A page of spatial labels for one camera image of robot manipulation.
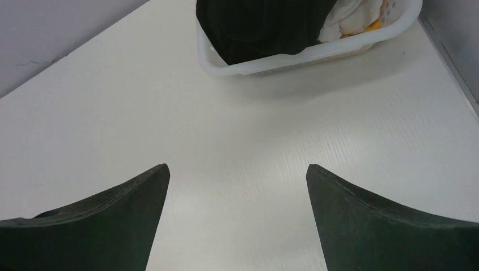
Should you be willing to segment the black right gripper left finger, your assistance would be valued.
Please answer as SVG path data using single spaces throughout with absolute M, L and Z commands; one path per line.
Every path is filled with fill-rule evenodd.
M 159 164 L 78 202 L 1 221 L 1 269 L 145 270 L 169 180 Z

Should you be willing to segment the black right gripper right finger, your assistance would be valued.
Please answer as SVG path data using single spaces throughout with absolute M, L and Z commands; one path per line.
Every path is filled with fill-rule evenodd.
M 328 270 L 478 269 L 478 223 L 404 206 L 317 164 L 306 182 Z

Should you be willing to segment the black t shirt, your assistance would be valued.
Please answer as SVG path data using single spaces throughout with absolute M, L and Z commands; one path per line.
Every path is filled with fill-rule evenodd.
M 317 43 L 335 1 L 201 0 L 196 17 L 227 65 L 295 55 Z

